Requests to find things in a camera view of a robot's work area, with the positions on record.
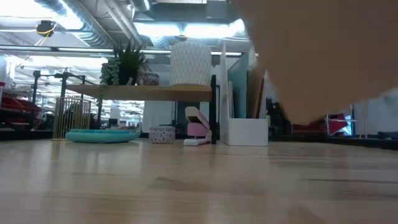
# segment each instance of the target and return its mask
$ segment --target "potted plant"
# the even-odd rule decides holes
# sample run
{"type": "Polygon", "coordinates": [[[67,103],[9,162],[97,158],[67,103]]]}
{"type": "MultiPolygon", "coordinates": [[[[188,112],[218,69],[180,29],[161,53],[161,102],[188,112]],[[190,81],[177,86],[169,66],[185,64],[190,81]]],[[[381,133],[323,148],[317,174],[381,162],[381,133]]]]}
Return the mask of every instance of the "potted plant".
{"type": "Polygon", "coordinates": [[[102,64],[101,84],[103,85],[135,85],[140,71],[148,70],[145,55],[141,53],[142,45],[136,49],[131,41],[123,49],[118,43],[113,48],[114,58],[102,64]]]}

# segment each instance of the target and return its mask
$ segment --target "ceiling light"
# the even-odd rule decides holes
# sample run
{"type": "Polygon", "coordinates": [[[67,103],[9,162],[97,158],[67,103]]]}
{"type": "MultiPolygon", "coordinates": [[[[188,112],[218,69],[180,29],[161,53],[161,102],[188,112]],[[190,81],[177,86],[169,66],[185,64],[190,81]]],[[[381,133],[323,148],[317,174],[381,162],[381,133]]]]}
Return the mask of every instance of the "ceiling light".
{"type": "Polygon", "coordinates": [[[242,19],[226,24],[188,24],[183,32],[191,38],[225,38],[232,37],[236,33],[244,32],[242,19]]]}
{"type": "Polygon", "coordinates": [[[90,52],[90,53],[113,53],[113,49],[94,49],[94,48],[76,48],[76,47],[59,47],[59,51],[64,52],[90,52]]]}
{"type": "Polygon", "coordinates": [[[1,50],[51,51],[50,47],[0,45],[1,50]]]}
{"type": "Polygon", "coordinates": [[[228,25],[226,24],[188,24],[183,35],[191,38],[223,38],[227,37],[228,25]]]}
{"type": "Polygon", "coordinates": [[[237,19],[228,25],[229,37],[232,37],[238,32],[244,32],[244,23],[242,19],[237,19]]]}
{"type": "Polygon", "coordinates": [[[141,50],[144,54],[171,54],[171,50],[141,50]]]}
{"type": "Polygon", "coordinates": [[[181,34],[180,29],[175,24],[146,24],[135,22],[134,25],[140,35],[149,37],[175,36],[181,34]]]}
{"type": "MultiPolygon", "coordinates": [[[[221,55],[222,52],[212,52],[211,55],[221,55]]],[[[239,57],[242,56],[242,53],[240,52],[225,52],[225,56],[230,56],[230,57],[239,57]]]]}

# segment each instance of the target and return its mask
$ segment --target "teal dish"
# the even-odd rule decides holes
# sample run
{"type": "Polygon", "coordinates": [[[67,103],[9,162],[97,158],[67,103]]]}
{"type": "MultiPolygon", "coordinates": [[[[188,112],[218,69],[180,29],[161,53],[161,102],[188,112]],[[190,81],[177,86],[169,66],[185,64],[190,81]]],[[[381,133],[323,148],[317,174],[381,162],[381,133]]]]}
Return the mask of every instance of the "teal dish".
{"type": "Polygon", "coordinates": [[[118,143],[139,138],[140,132],[130,130],[85,130],[71,129],[65,138],[73,142],[118,143]]]}

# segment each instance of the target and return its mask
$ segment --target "small patterned box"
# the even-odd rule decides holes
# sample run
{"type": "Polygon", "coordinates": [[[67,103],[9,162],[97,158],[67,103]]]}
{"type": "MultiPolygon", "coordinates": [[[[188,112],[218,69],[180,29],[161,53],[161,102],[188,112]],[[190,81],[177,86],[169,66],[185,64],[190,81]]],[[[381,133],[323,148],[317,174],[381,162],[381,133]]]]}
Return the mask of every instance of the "small patterned box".
{"type": "Polygon", "coordinates": [[[149,128],[149,139],[153,144],[172,144],[175,140],[175,127],[153,126],[149,128]]]}

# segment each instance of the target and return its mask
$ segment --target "pink stapler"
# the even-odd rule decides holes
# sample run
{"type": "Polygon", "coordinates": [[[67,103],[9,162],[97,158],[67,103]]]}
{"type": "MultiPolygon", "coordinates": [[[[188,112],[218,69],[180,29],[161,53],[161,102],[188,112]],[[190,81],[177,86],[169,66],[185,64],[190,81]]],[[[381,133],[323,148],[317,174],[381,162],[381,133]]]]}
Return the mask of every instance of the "pink stapler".
{"type": "Polygon", "coordinates": [[[184,140],[184,146],[199,146],[209,143],[211,131],[206,117],[194,106],[185,108],[185,116],[189,120],[187,134],[195,138],[184,140]]]}

